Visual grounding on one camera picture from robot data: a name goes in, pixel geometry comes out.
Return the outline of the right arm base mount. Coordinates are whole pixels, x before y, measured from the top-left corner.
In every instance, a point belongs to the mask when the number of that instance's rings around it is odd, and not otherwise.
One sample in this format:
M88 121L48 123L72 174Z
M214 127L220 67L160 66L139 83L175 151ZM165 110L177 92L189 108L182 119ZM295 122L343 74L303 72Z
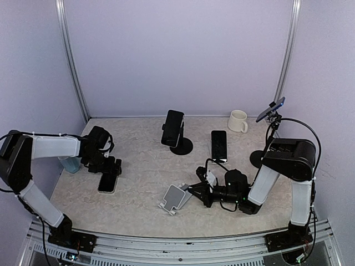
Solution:
M275 252L279 250L298 247L301 245L311 243L313 241L312 234L309 231L291 232L290 230L267 234L265 236L268 252Z

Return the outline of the black round-base phone stand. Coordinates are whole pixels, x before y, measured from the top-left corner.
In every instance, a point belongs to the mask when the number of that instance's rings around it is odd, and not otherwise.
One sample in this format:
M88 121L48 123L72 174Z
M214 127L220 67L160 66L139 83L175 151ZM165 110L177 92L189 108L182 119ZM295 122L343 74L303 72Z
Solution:
M182 127L180 129L180 135L179 135L177 147L169 147L169 149L172 153L179 156L187 155L193 150L192 141L184 137L184 122L182 122Z

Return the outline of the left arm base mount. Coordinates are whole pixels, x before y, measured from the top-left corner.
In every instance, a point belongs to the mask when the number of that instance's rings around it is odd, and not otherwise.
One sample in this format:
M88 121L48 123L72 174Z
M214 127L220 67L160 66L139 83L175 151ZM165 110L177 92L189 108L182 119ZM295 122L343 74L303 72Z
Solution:
M88 253L93 253L96 241L97 237L95 235L77 231L72 231L71 236L68 239L64 239L63 236L56 236L54 234L50 234L48 237L48 242L51 244Z

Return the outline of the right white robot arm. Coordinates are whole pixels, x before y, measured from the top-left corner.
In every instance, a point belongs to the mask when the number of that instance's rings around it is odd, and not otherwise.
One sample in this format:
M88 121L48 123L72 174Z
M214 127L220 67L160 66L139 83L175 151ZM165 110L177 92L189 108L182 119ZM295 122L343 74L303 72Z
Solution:
M214 202L233 203L235 208L249 215L256 214L267 199L277 179L283 175L291 180L292 212L288 229L265 236L269 251L276 251L310 243L313 238L308 227L315 197L313 169L316 148L309 140L275 139L261 159L261 167L253 184L239 170L225 173L225 185L212 185L207 180L208 167L198 167L200 183L188 191L206 207Z

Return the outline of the silver folding phone stand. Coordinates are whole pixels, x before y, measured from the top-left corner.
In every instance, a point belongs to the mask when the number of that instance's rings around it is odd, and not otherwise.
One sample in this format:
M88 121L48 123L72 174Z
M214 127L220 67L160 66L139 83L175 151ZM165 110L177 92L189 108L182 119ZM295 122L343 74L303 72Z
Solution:
M169 215L174 216L191 198L192 194L188 191L190 186L182 183L179 186L171 184L163 196L163 201L158 207L165 210Z

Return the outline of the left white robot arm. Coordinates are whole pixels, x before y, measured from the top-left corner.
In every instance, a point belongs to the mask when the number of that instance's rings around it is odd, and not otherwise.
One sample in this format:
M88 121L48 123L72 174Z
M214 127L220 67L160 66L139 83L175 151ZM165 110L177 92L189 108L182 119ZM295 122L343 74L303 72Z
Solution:
M95 126L85 136L40 134L11 130L1 137L1 179L24 207L49 225L50 233L65 246L78 238L70 218L56 208L33 181L32 162L43 158L79 158L90 173L116 179L122 172L121 160L111 156L111 134Z

